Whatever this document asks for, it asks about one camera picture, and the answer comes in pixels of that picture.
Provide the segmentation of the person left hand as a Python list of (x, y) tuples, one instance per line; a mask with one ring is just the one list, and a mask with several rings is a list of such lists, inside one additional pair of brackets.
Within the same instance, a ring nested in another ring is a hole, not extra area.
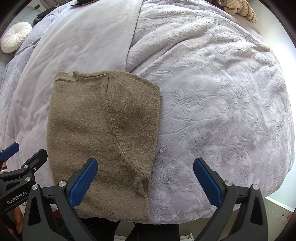
[(15, 220), (15, 227), (11, 228), (12, 224), (9, 222), (11, 221), (10, 219), (6, 220), (6, 227), (12, 235), (15, 234), (15, 231), (18, 234), (21, 234), (23, 232), (23, 214), (19, 206), (13, 210), (13, 217)]

